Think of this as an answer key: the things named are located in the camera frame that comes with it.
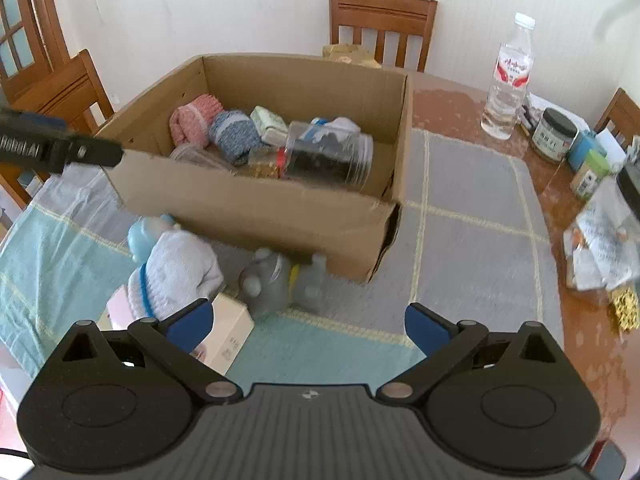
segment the black cable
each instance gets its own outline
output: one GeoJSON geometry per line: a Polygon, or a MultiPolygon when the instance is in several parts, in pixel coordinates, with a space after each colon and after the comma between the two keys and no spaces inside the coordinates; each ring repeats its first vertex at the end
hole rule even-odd
{"type": "Polygon", "coordinates": [[[29,455],[27,453],[25,453],[24,451],[18,451],[17,449],[8,449],[6,447],[0,447],[0,454],[17,456],[20,458],[26,458],[27,460],[31,460],[31,458],[29,458],[29,455]]]}

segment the door glass pane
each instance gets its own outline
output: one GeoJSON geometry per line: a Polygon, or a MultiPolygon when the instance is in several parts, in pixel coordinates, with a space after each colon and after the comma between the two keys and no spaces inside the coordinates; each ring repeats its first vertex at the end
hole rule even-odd
{"type": "Polygon", "coordinates": [[[4,71],[8,77],[18,73],[18,67],[15,65],[14,56],[11,55],[9,43],[3,41],[0,44],[0,59],[4,65],[4,71]]]}
{"type": "Polygon", "coordinates": [[[18,0],[2,0],[4,3],[4,12],[6,12],[6,20],[9,27],[13,27],[20,22],[20,9],[18,8],[18,0]]]}
{"type": "Polygon", "coordinates": [[[33,54],[29,48],[29,41],[27,41],[27,33],[23,28],[20,28],[18,32],[14,34],[14,45],[18,52],[18,59],[22,68],[29,66],[33,63],[33,54]]]}

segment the black lid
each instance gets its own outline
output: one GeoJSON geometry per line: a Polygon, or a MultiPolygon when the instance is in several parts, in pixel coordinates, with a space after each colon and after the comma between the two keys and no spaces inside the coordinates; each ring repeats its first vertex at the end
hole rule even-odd
{"type": "Polygon", "coordinates": [[[636,220],[640,221],[640,170],[633,164],[625,164],[622,171],[618,174],[618,189],[622,193],[626,204],[636,216],[636,220]]]}
{"type": "Polygon", "coordinates": [[[565,137],[573,139],[578,133],[578,127],[571,119],[554,108],[546,108],[542,117],[556,132],[565,137]]]}

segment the plastic water bottle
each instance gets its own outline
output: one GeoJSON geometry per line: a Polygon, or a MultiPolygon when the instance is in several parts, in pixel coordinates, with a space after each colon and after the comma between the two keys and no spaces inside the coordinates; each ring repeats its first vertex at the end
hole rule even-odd
{"type": "Polygon", "coordinates": [[[500,46],[494,82],[489,88],[480,123],[482,129],[496,139],[511,137],[533,66],[531,31],[536,20],[518,12],[515,21],[511,39],[500,46]]]}

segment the wooden door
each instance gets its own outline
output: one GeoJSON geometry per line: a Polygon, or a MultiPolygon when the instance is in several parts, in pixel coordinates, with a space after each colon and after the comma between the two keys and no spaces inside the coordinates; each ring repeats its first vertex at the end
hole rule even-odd
{"type": "Polygon", "coordinates": [[[31,0],[0,0],[0,84],[11,104],[52,72],[31,0]]]}

